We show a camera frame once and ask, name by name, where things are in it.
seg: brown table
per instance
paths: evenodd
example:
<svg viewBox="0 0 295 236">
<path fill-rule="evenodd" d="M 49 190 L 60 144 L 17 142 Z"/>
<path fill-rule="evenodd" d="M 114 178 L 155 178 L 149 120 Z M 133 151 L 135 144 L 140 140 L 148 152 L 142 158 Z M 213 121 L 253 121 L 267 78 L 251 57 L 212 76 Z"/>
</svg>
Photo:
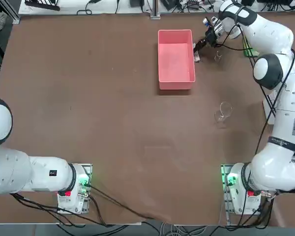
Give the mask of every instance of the brown table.
<svg viewBox="0 0 295 236">
<path fill-rule="evenodd" d="M 0 97 L 14 115 L 4 145 L 92 163 L 92 184 L 143 214 L 176 224 L 218 224 L 220 165 L 252 159 L 265 116 L 242 52 L 220 48 L 222 60 L 215 62 L 216 49 L 207 47 L 190 92 L 158 89 L 157 31 L 191 29 L 197 40 L 206 30 L 204 16 L 212 15 L 22 18 L 0 73 Z M 295 34 L 295 14 L 264 16 Z M 223 125 L 214 120 L 222 101 L 234 107 Z M 57 203 L 55 193 L 25 195 Z M 98 203 L 109 223 L 142 220 L 100 197 Z M 90 211 L 97 219 L 93 206 Z M 6 222 L 55 221 L 5 195 L 0 223 Z M 295 195 L 277 198 L 272 225 L 295 227 Z"/>
</svg>

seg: pink plastic bin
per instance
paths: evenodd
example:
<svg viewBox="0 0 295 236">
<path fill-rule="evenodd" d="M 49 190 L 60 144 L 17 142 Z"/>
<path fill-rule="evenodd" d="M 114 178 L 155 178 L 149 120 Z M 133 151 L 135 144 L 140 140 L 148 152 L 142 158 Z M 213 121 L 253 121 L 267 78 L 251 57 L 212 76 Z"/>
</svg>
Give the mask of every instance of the pink plastic bin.
<svg viewBox="0 0 295 236">
<path fill-rule="evenodd" d="M 191 89 L 195 79 L 191 30 L 159 30 L 159 88 Z"/>
</svg>

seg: glass cup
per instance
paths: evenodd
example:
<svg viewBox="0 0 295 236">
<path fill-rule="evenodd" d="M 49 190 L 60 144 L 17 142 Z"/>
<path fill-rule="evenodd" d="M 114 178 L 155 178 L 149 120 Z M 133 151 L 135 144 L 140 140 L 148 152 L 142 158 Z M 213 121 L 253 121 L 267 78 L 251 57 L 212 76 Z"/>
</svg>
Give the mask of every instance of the glass cup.
<svg viewBox="0 0 295 236">
<path fill-rule="evenodd" d="M 233 111 L 233 107 L 228 102 L 222 102 L 220 110 L 214 113 L 216 122 L 224 122 L 227 117 L 230 117 Z"/>
</svg>

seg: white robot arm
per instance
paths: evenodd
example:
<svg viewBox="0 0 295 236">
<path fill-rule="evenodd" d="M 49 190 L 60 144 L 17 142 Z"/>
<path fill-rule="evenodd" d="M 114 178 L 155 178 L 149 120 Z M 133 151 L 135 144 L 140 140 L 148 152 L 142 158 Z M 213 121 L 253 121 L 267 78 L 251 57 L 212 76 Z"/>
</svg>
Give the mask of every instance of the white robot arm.
<svg viewBox="0 0 295 236">
<path fill-rule="evenodd" d="M 291 69 L 277 99 L 273 132 L 266 147 L 250 164 L 236 163 L 228 175 L 235 213 L 242 214 L 246 198 L 244 214 L 252 214 L 260 204 L 261 190 L 295 189 L 295 55 L 291 50 L 294 36 L 289 28 L 269 21 L 233 0 L 221 5 L 219 20 L 214 25 L 204 20 L 209 29 L 195 51 L 207 43 L 214 47 L 224 31 L 238 24 L 250 46 L 260 53 L 253 69 L 258 84 L 279 91 Z M 232 38 L 240 34 L 238 28 L 233 29 Z"/>
<path fill-rule="evenodd" d="M 10 135 L 13 118 L 0 99 L 0 144 Z M 58 193 L 58 207 L 75 213 L 87 209 L 91 165 L 68 164 L 57 157 L 28 156 L 0 146 L 0 194 L 20 191 Z"/>
</svg>

